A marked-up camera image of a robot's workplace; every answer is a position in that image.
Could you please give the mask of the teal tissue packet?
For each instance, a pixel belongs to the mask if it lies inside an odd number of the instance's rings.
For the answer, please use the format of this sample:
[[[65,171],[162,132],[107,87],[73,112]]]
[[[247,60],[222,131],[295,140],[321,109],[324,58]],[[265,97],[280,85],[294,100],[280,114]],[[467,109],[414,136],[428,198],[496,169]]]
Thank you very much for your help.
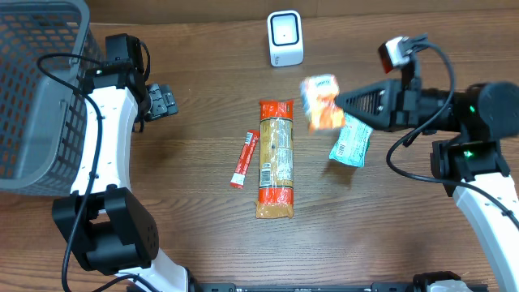
[[[362,168],[373,129],[350,114],[345,114],[345,126],[341,129],[329,158],[344,165]]]

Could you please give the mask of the thin red stick sachet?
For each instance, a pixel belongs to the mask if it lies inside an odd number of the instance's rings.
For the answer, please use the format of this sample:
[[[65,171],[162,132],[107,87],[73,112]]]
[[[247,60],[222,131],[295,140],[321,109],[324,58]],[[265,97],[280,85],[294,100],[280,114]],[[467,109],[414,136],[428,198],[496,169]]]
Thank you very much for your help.
[[[237,166],[230,180],[230,186],[243,189],[245,177],[253,157],[255,147],[260,139],[260,132],[249,130],[246,134],[245,142],[242,147]]]

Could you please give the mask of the long orange noodle packet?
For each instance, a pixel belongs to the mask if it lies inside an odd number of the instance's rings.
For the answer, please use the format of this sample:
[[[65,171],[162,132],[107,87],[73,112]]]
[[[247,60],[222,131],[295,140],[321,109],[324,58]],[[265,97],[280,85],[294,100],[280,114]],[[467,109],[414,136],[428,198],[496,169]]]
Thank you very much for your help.
[[[292,101],[261,101],[259,123],[258,219],[294,215]]]

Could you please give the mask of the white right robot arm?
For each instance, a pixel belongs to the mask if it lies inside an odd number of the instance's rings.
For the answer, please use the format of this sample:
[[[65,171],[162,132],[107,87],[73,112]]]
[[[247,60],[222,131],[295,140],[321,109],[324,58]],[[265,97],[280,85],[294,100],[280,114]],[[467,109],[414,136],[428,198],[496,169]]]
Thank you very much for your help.
[[[518,134],[518,86],[475,84],[464,92],[400,89],[396,80],[339,94],[335,103],[379,131],[416,129],[435,141],[430,181],[444,186],[470,223],[502,291],[518,289],[518,196],[500,146]]]

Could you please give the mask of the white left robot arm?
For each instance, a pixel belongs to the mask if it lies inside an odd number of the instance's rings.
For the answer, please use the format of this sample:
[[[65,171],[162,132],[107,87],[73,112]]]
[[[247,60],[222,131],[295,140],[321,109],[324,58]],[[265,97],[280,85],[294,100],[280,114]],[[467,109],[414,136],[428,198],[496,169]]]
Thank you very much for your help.
[[[152,215],[131,192],[131,133],[151,105],[140,61],[116,58],[86,71],[78,91],[87,101],[86,134],[71,195],[55,200],[52,216],[67,242],[62,288],[71,258],[86,271],[132,280],[144,291],[197,291],[187,268],[159,247]]]

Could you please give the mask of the white barcode scanner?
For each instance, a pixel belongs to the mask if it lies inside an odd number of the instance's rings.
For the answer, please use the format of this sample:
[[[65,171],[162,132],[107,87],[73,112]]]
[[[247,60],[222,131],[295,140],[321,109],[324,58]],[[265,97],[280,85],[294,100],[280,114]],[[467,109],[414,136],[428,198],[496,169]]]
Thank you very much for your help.
[[[274,11],[267,18],[267,28],[271,65],[301,64],[304,59],[301,15],[295,10]]]

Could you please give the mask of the dark grey plastic basket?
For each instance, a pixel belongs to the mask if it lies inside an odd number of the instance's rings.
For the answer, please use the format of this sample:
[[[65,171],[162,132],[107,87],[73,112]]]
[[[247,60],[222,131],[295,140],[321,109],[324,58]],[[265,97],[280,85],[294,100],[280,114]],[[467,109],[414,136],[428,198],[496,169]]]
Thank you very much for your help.
[[[1,189],[66,196],[87,120],[76,87],[103,59],[84,1],[1,3]]]

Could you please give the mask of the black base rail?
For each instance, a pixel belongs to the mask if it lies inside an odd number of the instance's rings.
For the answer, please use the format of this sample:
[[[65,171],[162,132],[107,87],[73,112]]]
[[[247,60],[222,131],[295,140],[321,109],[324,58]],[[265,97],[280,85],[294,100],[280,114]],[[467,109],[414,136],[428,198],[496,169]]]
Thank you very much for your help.
[[[374,282],[360,286],[237,286],[234,283],[201,283],[203,292],[409,292],[410,283]]]

